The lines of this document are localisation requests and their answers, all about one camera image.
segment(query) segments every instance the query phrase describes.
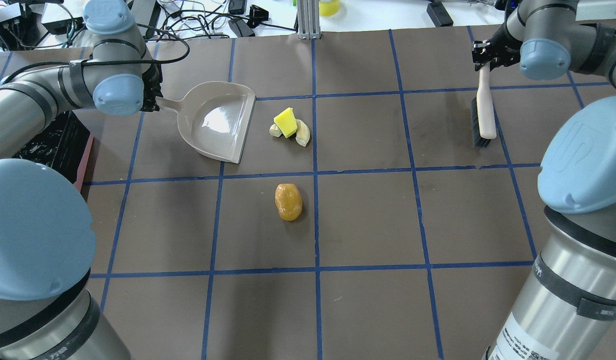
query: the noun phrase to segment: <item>yellow sponge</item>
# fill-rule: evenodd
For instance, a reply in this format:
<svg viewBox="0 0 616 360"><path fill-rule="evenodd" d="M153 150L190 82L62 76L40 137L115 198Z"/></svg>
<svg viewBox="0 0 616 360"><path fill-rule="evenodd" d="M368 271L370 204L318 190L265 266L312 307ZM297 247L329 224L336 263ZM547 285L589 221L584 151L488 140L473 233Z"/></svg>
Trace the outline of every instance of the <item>yellow sponge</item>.
<svg viewBox="0 0 616 360"><path fill-rule="evenodd" d="M286 139L297 132L297 119L294 117L294 112L290 107L275 116L274 123L281 129Z"/></svg>

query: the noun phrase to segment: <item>beige dustpan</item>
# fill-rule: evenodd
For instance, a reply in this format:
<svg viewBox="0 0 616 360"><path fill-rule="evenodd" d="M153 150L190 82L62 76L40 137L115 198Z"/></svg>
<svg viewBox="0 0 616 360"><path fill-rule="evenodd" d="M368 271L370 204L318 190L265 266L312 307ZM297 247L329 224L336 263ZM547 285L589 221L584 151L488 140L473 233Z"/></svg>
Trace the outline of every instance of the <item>beige dustpan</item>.
<svg viewBox="0 0 616 360"><path fill-rule="evenodd" d="M223 162L241 161L255 93L232 82L204 82L182 100L157 98L160 107L177 112L181 137L201 155Z"/></svg>

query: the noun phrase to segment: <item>label sticker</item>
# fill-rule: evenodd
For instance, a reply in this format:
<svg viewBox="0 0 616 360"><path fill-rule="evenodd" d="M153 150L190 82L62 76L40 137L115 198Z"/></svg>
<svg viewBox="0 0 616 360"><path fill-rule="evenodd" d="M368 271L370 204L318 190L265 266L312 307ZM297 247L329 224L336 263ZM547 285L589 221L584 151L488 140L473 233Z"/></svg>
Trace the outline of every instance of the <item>label sticker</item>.
<svg viewBox="0 0 616 360"><path fill-rule="evenodd" d="M501 351L499 351L499 347L495 346L495 350L492 351L488 360L505 360L504 356L501 355Z"/></svg>
<svg viewBox="0 0 616 360"><path fill-rule="evenodd" d="M497 346L488 360L557 360L558 357L557 351L530 337L511 313L497 337Z"/></svg>

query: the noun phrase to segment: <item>light blue joint cover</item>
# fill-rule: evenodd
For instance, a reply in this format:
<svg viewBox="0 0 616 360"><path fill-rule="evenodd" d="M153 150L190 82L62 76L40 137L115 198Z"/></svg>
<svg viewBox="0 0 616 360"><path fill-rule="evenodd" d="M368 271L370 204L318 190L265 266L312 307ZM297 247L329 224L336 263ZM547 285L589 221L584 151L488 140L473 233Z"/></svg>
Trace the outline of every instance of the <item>light blue joint cover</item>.
<svg viewBox="0 0 616 360"><path fill-rule="evenodd" d="M564 214L616 203L616 96L580 110L552 139L541 162L539 195Z"/></svg>
<svg viewBox="0 0 616 360"><path fill-rule="evenodd" d="M0 299L58 296L88 273L95 233L65 177L23 159L0 160Z"/></svg>
<svg viewBox="0 0 616 360"><path fill-rule="evenodd" d="M90 0L83 9L83 20L94 34L112 35L134 25L134 15L122 0Z"/></svg>
<svg viewBox="0 0 616 360"><path fill-rule="evenodd" d="M521 45L521 73L532 80L552 80L561 77L570 67L570 53L560 43L550 39L529 39Z"/></svg>
<svg viewBox="0 0 616 360"><path fill-rule="evenodd" d="M143 80L132 73L107 77L97 85L92 98L97 109L106 114L134 114L143 107Z"/></svg>

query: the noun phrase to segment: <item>blue tape grid line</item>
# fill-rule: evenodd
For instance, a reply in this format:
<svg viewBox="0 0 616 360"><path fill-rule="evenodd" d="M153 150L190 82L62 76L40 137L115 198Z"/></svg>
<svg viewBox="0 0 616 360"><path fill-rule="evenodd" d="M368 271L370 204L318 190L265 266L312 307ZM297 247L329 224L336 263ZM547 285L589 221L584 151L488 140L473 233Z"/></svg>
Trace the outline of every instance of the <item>blue tape grid line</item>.
<svg viewBox="0 0 616 360"><path fill-rule="evenodd" d="M219 169L219 185L217 189L217 204L214 211L214 232L212 233L212 255L210 256L210 271L208 271L208 292L205 298L205 319L203 326L203 339L201 358L207 358L208 351L208 335L210 333L210 312L212 310L212 289L214 288L215 266L217 262L217 239L219 237L219 215L221 214L221 193L223 191L223 171L225 162L221 162Z"/></svg>
<svg viewBox="0 0 616 360"><path fill-rule="evenodd" d="M583 109L584 108L584 102L581 100L581 95L579 94L579 90L577 89L577 84L575 84L575 80L572 78L572 74L570 73L569 70L566 72L566 74L568 75L568 80L570 81L572 89L575 92L575 96L577 97L577 101L579 102L579 106Z"/></svg>
<svg viewBox="0 0 616 360"><path fill-rule="evenodd" d="M572 84L571 84L570 82L568 82L568 83L564 83L564 84L501 85L501 86L497 86L497 87L496 87L496 86L495 86L495 87L494 87L494 86L491 86L491 87L490 87L490 89L495 90L495 91L496 91L496 90L497 90L497 91L498 91L498 90L499 90L499 91L500 91L500 90L506 91L506 90L509 90L509 89L510 89L510 90L511 90L511 89L512 89L512 90L513 90L513 89L514 89L514 90L515 90L515 89L541 89L541 88L542 88L542 89L543 89L543 88L544 88L544 89L545 89L545 88L550 89L550 88L569 88L569 87L571 87L571 86L573 86L573 85L578 86L578 87L584 87L584 86L585 86L585 87L586 87L586 86L587 86L587 87L588 87L588 86L589 86L589 87L590 87L590 86L593 86L593 87L597 87L597 86L599 87L599 86L600 86L600 87L601 87L601 86L610 85L610 83L609 83L609 82L604 82L604 83L603 83L603 82L602 82L602 83L601 83L601 82L600 82L600 83L599 83L599 82L598 82L598 83L597 83L597 82L593 82L593 83L590 83L590 82L589 82L589 83L588 83L588 82L587 82L587 83L586 83L586 82L585 82L585 83L584 83L584 82L578 82L578 83L575 83L575 82L574 82L574 83L572 83ZM405 90L404 90L404 91L402 91L402 92L403 92L404 94L406 94L406 93L407 93L407 94L408 94L408 93L409 93L409 94L410 94L410 93L411 93L411 94L412 94L412 93L413 93L413 94L419 94L419 93L420 93L420 94L421 94L421 93L422 93L422 94L423 94L423 93L424 93L424 94L425 94L425 93L427 94L427 93L435 93L435 92L457 92L457 91L458 91L458 92L464 92L464 91L477 91L477 87L475 86L475 87L468 87L468 88L439 88L439 89L437 88L437 89L413 89L413 90L412 90L412 89L411 89L411 90L410 90L410 89L409 89L409 90L408 90L408 89L407 89L407 90L405 89ZM337 93L336 93L336 94L335 94L335 93L334 93L334 94L333 94L333 93L332 93L332 94L331 94L331 93L324 93L324 94L322 94L322 93L320 94L320 93L319 93L319 94L318 94L318 93L317 93L317 94L312 94L312 95L293 95L293 96L292 96L292 95L291 95L291 96L290 96L290 95L289 95L289 96L263 96L263 97L261 97L261 98L260 98L260 97L259 97L259 98L257 98L257 100L258 100L258 101L271 101L271 100L297 100L297 99L303 99L303 98L304 98L304 99L305 99L305 98L319 98L319 99L320 99L320 98L323 98L323 97L324 97L324 98L331 98L331 97L332 97L332 98L333 98L333 97L334 97L334 98L335 98L335 97L336 97L336 98L337 98L337 97L339 97L339 98L346 98L346 97L347 97L347 98L348 98L348 97L350 98L350 97L351 97L351 98L352 98L352 97L359 97L359 96L399 95L400 93L401 93L401 91L395 91L395 90L394 90L394 91L377 91L377 92L376 92L376 91L369 91L369 92L348 92L348 93L339 93L339 94L337 94Z"/></svg>
<svg viewBox="0 0 616 360"><path fill-rule="evenodd" d="M323 360L321 330L321 252L319 250L319 166L317 161L317 57L315 39L310 41L312 59L312 171L314 176L314 267L317 311L317 360Z"/></svg>
<svg viewBox="0 0 616 360"><path fill-rule="evenodd" d="M519 211L521 212L521 218L523 220L523 227L525 228L525 234L528 237L528 244L530 245L530 252L532 253L532 258L537 257L537 250L534 247L534 239L532 239L532 231L530 231L530 224L528 223L528 216L525 213L525 206L523 205L523 200L521 199L521 192L519 191L519 184L516 181L516 175L514 174L514 166L510 161L510 153L508 152L506 139L504 137L503 130L501 129L501 123L499 122L499 118L497 115L497 109L494 107L495 113L495 124L497 126L497 130L499 132L499 137L501 140L501 146L504 150L504 155L506 156L506 161L508 163L508 170L510 171L510 178L512 179L512 185L514 187L514 194L516 196L516 200L519 203Z"/></svg>
<svg viewBox="0 0 616 360"><path fill-rule="evenodd" d="M1 75L0 75L0 84L1 84L1 79L5 78L6 76L6 70L8 70L8 65L10 64L10 60L12 60L12 54L14 54L14 52L10 51L10 54L8 54L8 59L6 60L6 64L3 65L3 70L1 70Z"/></svg>
<svg viewBox="0 0 616 360"><path fill-rule="evenodd" d="M232 82L232 74L234 73L234 57L235 57L236 39L232 39L230 46L230 66L228 68L228 82ZM214 289L214 275L216 274L217 262L217 244L219 238L219 217L221 216L221 194L223 193L223 179L225 172L225 162L221 162L219 167L219 184L217 186L217 204L214 210L214 231L212 233L212 252L210 255L210 271L208 271L208 291L205 296L205 318L203 321L203 339L201 348L201 359L205 360L208 357L208 337L210 335L210 315L212 313L212 290Z"/></svg>
<svg viewBox="0 0 616 360"><path fill-rule="evenodd" d="M538 167L539 163L538 162L534 162L533 164L530 164L530 163L529 164L528 163L527 164L526 163L525 164L524 163L519 163L519 164L511 164L511 166L513 168ZM421 171L451 171L451 170L452 171L453 170L454 171L455 170L456 171L457 170L461 171L461 170L477 170L477 169L478 170L482 170L482 169L494 169L494 168L495 169L496 168L497 169L498 168L499 169L500 168L507 169L508 167L509 167L509 164L493 164L493 165L489 165L489 166L485 166L484 165L484 166L480 166L479 168L477 168L476 166L470 166L470 165L469 166L468 165L467 166L443 166L443 167L442 166L441 167L440 166L439 167L438 166L437 167L436 166L435 167L434 166L428 166L428 167L426 166L426 167L418 167L416 169L416 171L419 173ZM336 171L335 170L324 170L324 171L322 171L321 170L321 171L318 171L317 173L319 175L340 175L340 174L346 174L346 173L347 174L348 173L349 174L350 173L351 174L352 173L354 173L354 174L361 174L361 173L362 174L363 173L364 174L365 173L366 174L367 173L369 173L369 174L376 174L376 173L391 173L391 172L392 173L393 172L394 173L395 172L396 173L397 172L399 172L399 173L406 173L406 172L411 171L411 170L412 170L411 168L384 168L384 169L382 169L382 168L381 169L380 168L379 169L378 168L377 169L376 168L369 168L369 169L339 170L339 171L337 171L337 170ZM248 179L253 179L253 178L273 178L273 177L274 178L275 177L276 178L277 177L278 178L281 178L281 177L285 178L285 177L292 177L292 176L312 176L312 175L314 175L313 171L310 171L310 172L308 172L308 171L304 171L304 172L303 171L297 171L297 172L293 172L293 173L292 172L291 173L290 172L289 173L288 172L278 172L278 173L274 172L274 173L263 173L263 174L262 173L261 174L260 173L259 174L258 173L248 173L248 174L241 174L241 175L223 175L223 179L224 180L230 180L232 178L234 178L234 179L243 179L243 178L244 179L245 178L246 179L247 178ZM215 175L212 175L212 176L200 176L200 177L174 177L174 178L172 178L172 177L171 178L170 177L159 177L159 178L157 178L156 177L156 178L145 178L145 179L142 179L142 178L141 179L140 178L131 178L130 180L105 180L105 181L100 181L100 182L91 181L91 182L85 182L84 184L86 186L89 186L89 187L97 187L97 186L103 186L103 185L125 185L128 182L131 183L131 184L140 183L140 182L141 183L142 182L145 182L145 183L155 183L155 182L156 183L157 182L163 183L163 182L170 182L170 181L171 182L172 181L174 181L174 182L185 182L185 181L186 182L187 181L189 181L189 182L198 182L200 180L202 181L202 180L218 180L218 179L219 179L219 176L217 176L217 175L216 176Z"/></svg>
<svg viewBox="0 0 616 360"><path fill-rule="evenodd" d="M159 53L159 45L160 44L157 44L157 46L155 47L155 51L154 51L155 58L157 57L157 54ZM145 118L145 112L141 112L141 116L139 117L139 125L137 126L136 136L134 137L134 146L132 148L132 157L130 158L130 166L128 168L128 177L127 177L127 181L125 184L125 191L123 192L121 207L119 209L119 216L116 222L116 229L114 230L113 246L112 246L112 250L110 251L110 260L108 262L108 269L107 269L108 274L111 274L114 268L114 257L116 255L116 249L119 243L119 235L121 233L121 224L123 222L123 214L125 213L125 205L128 200L128 194L130 193L130 184L131 184L130 180L132 180L132 172L134 171L134 161L137 156L137 150L139 149L139 139L141 138L141 129L143 128L144 118ZM108 293L109 287L110 287L110 278L106 278L106 284L104 284L104 291L101 296L101 304L100 304L101 312L103 312L106 309L106 300L107 300L107 293Z"/></svg>
<svg viewBox="0 0 616 360"><path fill-rule="evenodd" d="M518 261L518 262L509 262L509 261L503 261L503 262L474 262L474 263L464 263L464 262L448 262L448 263L441 263L441 264L386 264L386 265L351 265L351 266L324 266L324 267L319 267L319 271L320 272L342 272L342 271L390 271L392 270L425 270L428 268L432 268L432 269L468 269L468 268L501 268L501 267L528 267L532 265L532 261L531 260L527 260L527 261ZM230 270L230 269L224 269L224 270L214 270L214 276L232 276L232 275L246 275L246 274L288 274L288 273L307 273L307 272L316 272L317 268L316 267L300 267L300 268L259 268L259 269L234 269L234 270ZM122 278L172 278L172 277L178 277L178 276L209 276L210 275L210 271L209 270L204 270L204 271L163 271L163 272L126 272L126 273L115 273L115 274L108 274L108 273L93 273L90 275L91 278L93 279L107 279L107 278L115 278L115 279L122 279Z"/></svg>
<svg viewBox="0 0 616 360"><path fill-rule="evenodd" d="M403 91L403 84L401 80L401 70L399 69L399 59L397 57L397 48L394 43L394 36L392 30L388 30L388 36L390 36L390 47L392 48L392 55L394 57L394 67L397 71L397 82L399 84L399 98L401 100L401 114L403 116L403 127L406 135L406 144L408 146L408 156L410 157L410 167L412 171L412 182L415 191L415 201L417 203L417 216L419 222L419 230L421 234L421 243L423 246L424 260L426 262L427 270L427 283L428 291L430 295L430 306L432 310L432 318L434 325L434 337L436 338L436 349L439 355L439 359L443 359L443 345L441 342L441 331L439 329L439 318L436 310L436 300L434 296L434 283L432 278L432 268L430 267L430 256L427 249L426 229L423 223L423 210L421 207L421 198L419 194L419 186L417 180L417 166L415 164L414 155L412 153L412 143L410 139L410 126L408 125L408 115L406 113L406 100Z"/></svg>

